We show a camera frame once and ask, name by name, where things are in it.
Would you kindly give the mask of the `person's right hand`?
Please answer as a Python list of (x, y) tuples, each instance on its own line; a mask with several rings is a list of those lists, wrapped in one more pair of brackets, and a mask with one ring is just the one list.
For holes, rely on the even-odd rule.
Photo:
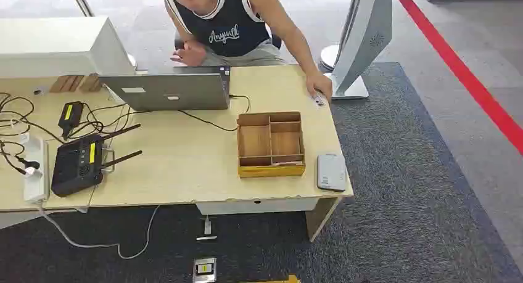
[(182, 48), (176, 49), (170, 59), (190, 67), (198, 67), (203, 65), (206, 55), (205, 46), (191, 40), (185, 41)]

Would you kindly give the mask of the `person's left hand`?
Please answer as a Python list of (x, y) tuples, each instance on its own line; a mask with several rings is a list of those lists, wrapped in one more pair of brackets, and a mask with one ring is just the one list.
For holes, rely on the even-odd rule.
[(306, 89), (313, 99), (316, 99), (319, 94), (325, 97), (325, 100), (330, 103), (332, 99), (332, 81), (320, 71), (310, 71), (305, 73)]

